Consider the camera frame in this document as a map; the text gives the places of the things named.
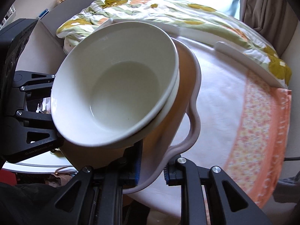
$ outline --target red object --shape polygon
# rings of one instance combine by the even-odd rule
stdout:
[[[16,175],[13,172],[0,170],[0,182],[14,186],[17,184]]]

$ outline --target bed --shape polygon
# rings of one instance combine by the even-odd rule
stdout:
[[[281,172],[291,107],[291,70],[272,45],[226,14],[179,0],[66,0],[41,22],[67,54],[110,19],[155,24],[194,52],[202,70],[202,129],[182,156],[222,167],[263,207]],[[172,144],[188,130],[185,116]],[[130,196],[180,217],[180,188],[165,185],[163,174]]]

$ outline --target bed headboard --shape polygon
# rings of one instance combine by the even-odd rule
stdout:
[[[80,13],[82,9],[88,7],[93,1],[95,0],[65,0],[45,15],[41,19],[41,22],[63,47],[64,39],[56,36],[56,30],[68,19]]]

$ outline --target floral comforter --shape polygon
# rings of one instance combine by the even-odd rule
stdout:
[[[95,0],[81,13],[62,24],[56,35],[67,39],[69,46],[74,47],[109,18],[160,22],[209,33],[220,41],[229,42],[253,59],[272,73],[283,87],[289,84],[291,69],[279,59],[273,46],[260,34],[229,15],[187,1]],[[197,33],[191,39],[214,46],[209,36],[195,35]]]

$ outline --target silver bolt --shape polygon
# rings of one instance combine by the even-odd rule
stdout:
[[[221,168],[219,166],[214,166],[214,167],[212,167],[212,171],[214,173],[219,173],[219,172],[221,172]]]
[[[178,161],[179,163],[183,164],[183,163],[186,163],[186,162],[187,162],[187,159],[185,159],[185,158],[183,158],[183,157],[179,157],[179,158],[177,159],[177,161]]]
[[[119,158],[118,162],[120,164],[125,164],[127,162],[127,159],[126,159],[126,157],[121,157],[121,158]]]
[[[82,168],[82,171],[85,173],[89,173],[90,171],[92,171],[92,167],[91,166],[85,166],[84,168]]]

